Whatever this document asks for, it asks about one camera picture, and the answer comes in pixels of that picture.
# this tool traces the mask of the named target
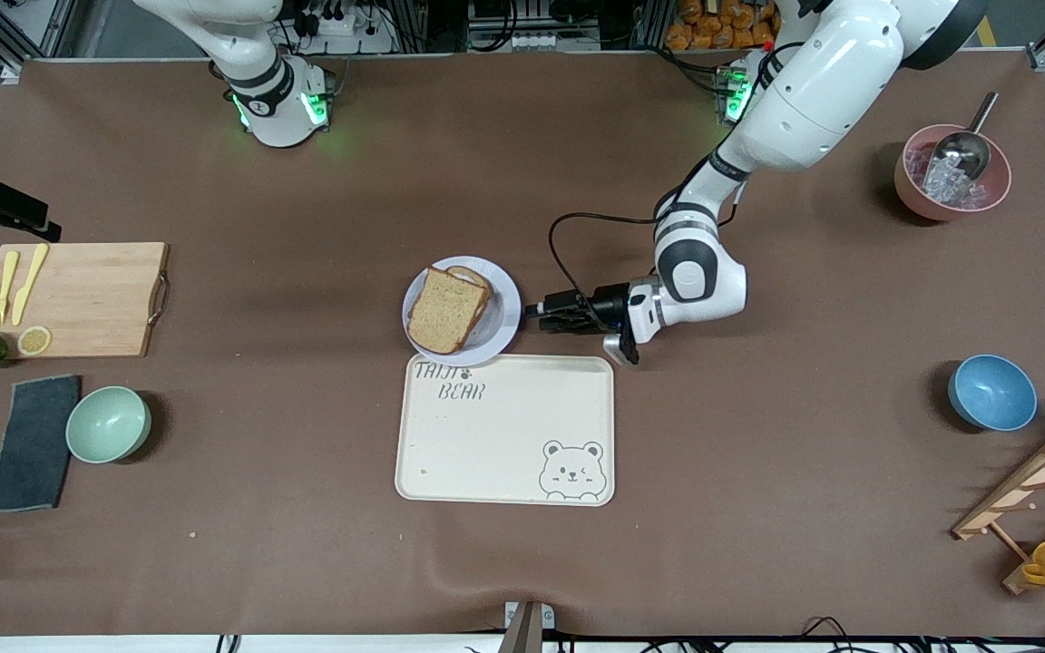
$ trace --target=wooden cutting board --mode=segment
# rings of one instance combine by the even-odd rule
[[[0,334],[18,358],[18,335],[28,327],[47,327],[51,346],[40,358],[111,358],[144,355],[153,330],[161,285],[167,289],[166,243],[51,244],[34,280],[30,300],[18,326],[10,311],[18,288],[26,282],[37,244],[0,248],[0,284],[5,253],[18,252],[18,270],[10,285],[7,319]]]

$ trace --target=spoon handle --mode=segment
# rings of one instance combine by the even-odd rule
[[[977,134],[982,129],[982,123],[986,122],[986,116],[991,113],[996,100],[999,100],[998,93],[993,91],[986,93],[986,98],[982,100],[982,107],[979,107],[978,114],[974,115],[974,122],[970,123],[970,132]]]

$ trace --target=fork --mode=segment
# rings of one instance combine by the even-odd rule
[[[10,294],[10,285],[14,284],[14,272],[18,269],[18,252],[10,250],[7,252],[7,260],[3,264],[3,285],[0,286],[0,327],[7,320],[7,295]]]

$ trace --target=lemon half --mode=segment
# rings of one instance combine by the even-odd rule
[[[39,355],[51,346],[51,331],[46,326],[32,326],[18,335],[21,355]]]

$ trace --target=knife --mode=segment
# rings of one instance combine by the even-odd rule
[[[17,327],[18,323],[22,322],[22,311],[26,308],[26,299],[30,297],[30,289],[34,286],[38,269],[43,267],[43,261],[46,260],[46,253],[50,249],[51,247],[47,243],[40,243],[34,248],[34,258],[30,261],[30,272],[26,273],[26,282],[22,285],[22,288],[18,288],[16,301],[11,302],[10,324],[13,326]]]

